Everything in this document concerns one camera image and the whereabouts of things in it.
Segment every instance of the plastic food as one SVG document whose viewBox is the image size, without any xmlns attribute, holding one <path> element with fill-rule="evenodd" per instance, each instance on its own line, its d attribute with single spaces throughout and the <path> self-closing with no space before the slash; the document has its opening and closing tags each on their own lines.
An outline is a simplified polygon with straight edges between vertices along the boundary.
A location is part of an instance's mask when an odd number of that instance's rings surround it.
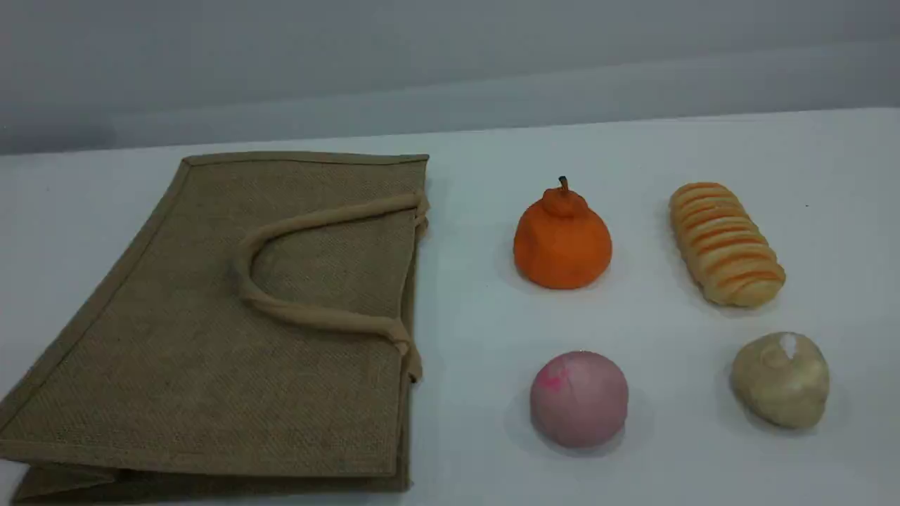
<svg viewBox="0 0 900 506">
<path fill-rule="evenodd" d="M 775 298 L 785 271 L 728 188 L 684 185 L 672 195 L 669 209 L 681 255 L 709 301 L 758 307 Z"/>
<path fill-rule="evenodd" d="M 611 360 L 572 351 L 547 363 L 531 385 L 535 427 L 563 447 L 595 447 L 625 425 L 628 383 Z"/>
<path fill-rule="evenodd" d="M 607 225 L 581 195 L 559 188 L 544 192 L 518 222 L 513 253 L 528 279 L 546 288 L 589 285 L 609 266 L 613 254 Z"/>
<path fill-rule="evenodd" d="M 828 364 L 802 334 L 776 332 L 754 340 L 732 364 L 732 387 L 757 416 L 781 427 L 813 427 L 825 413 Z"/>
</svg>

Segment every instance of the burlap tote bag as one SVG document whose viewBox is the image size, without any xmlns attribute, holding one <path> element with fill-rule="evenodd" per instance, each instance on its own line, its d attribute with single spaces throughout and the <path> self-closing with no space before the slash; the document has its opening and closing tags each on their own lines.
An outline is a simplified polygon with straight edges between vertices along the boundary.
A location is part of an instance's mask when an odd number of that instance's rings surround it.
<svg viewBox="0 0 900 506">
<path fill-rule="evenodd" d="M 406 490 L 427 160 L 186 158 L 0 403 L 13 499 Z"/>
</svg>

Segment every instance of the bag handle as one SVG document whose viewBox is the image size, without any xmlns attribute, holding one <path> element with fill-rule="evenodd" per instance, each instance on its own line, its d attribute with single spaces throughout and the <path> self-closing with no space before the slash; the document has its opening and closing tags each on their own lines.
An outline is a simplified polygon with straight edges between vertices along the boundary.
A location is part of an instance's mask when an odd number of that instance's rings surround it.
<svg viewBox="0 0 900 506">
<path fill-rule="evenodd" d="M 321 330 L 339 332 L 372 333 L 388 339 L 400 351 L 401 359 L 408 361 L 409 374 L 414 381 L 422 377 L 422 360 L 416 344 L 400 319 L 371 316 L 312 304 L 288 302 L 276 299 L 264 292 L 250 275 L 253 261 L 266 243 L 283 235 L 301 230 L 315 229 L 345 221 L 371 218 L 390 212 L 416 210 L 414 224 L 417 237 L 428 226 L 425 213 L 428 199 L 421 192 L 396 195 L 381 200 L 348 205 L 337 209 L 301 214 L 285 220 L 263 225 L 253 230 L 238 244 L 233 267 L 238 274 L 238 295 L 255 309 L 278 320 L 294 325 L 306 325 Z"/>
</svg>

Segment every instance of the pink ball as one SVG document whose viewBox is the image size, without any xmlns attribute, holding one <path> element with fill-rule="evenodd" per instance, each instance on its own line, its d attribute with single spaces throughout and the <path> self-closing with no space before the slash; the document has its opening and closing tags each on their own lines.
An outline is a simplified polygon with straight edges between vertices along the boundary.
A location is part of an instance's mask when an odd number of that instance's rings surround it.
<svg viewBox="0 0 900 506">
<path fill-rule="evenodd" d="M 563 447 L 595 447 L 625 425 L 628 383 L 612 360 L 571 351 L 550 362 L 531 384 L 531 418 Z"/>
</svg>

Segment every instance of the bread roll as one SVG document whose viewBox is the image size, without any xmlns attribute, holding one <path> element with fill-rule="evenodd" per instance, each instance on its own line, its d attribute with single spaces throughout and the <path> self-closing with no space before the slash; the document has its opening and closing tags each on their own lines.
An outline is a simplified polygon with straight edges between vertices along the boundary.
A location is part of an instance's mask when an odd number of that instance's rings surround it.
<svg viewBox="0 0 900 506">
<path fill-rule="evenodd" d="M 672 195 L 669 211 L 681 256 L 709 301 L 758 307 L 775 298 L 785 271 L 728 188 L 684 185 Z"/>
</svg>

